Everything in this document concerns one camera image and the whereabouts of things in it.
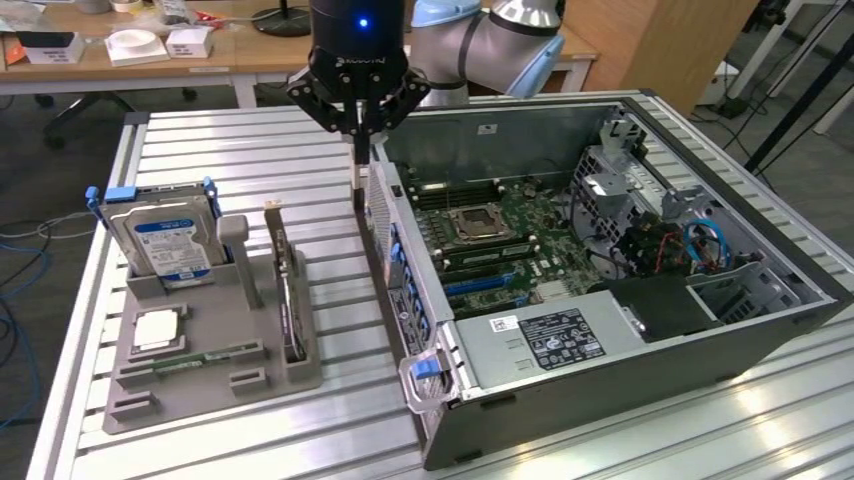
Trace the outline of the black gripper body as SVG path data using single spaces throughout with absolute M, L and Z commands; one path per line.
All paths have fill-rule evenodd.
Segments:
M 402 1 L 309 3 L 309 72 L 333 102 L 384 98 L 404 83 Z

